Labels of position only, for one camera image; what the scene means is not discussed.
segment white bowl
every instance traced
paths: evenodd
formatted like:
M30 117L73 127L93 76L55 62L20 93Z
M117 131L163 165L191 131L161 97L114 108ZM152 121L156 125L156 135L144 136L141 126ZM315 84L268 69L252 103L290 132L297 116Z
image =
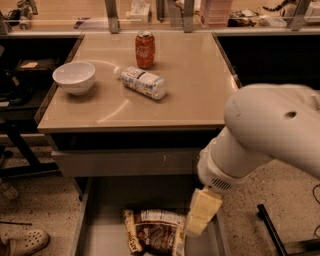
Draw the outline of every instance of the white bowl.
M94 84L95 67L84 61L75 61L58 67L52 74L54 81L74 95L87 93Z

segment snack bag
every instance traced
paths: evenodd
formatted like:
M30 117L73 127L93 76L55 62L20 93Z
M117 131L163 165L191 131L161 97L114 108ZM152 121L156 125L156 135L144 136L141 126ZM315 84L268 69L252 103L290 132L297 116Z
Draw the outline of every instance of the snack bag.
M185 216L159 209L124 210L123 216L132 254L185 255Z

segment drawer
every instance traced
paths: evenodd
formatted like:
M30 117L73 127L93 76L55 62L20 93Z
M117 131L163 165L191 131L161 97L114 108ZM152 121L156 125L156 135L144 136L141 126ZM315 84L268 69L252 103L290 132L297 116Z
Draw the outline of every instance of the drawer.
M196 173L200 148L53 151L64 176L171 175Z
M199 186L195 175L90 178L70 256L130 256L122 211L187 212L192 193ZM186 238L186 256L230 255L222 218L218 212L200 237Z

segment drawer front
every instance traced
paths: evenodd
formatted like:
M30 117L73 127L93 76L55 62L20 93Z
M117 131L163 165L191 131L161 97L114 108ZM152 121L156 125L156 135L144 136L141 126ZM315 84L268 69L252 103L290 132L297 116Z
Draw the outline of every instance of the drawer front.
M169 175L196 173L200 148L53 151L65 176Z

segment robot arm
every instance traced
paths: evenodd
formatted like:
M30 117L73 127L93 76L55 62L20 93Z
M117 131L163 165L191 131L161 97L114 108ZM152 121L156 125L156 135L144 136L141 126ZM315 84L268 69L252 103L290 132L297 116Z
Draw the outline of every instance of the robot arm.
M221 195L272 159L320 178L319 110L318 92L302 85L257 84L232 95L225 128L200 153L198 175L205 188L192 198L187 235L201 234L222 205Z

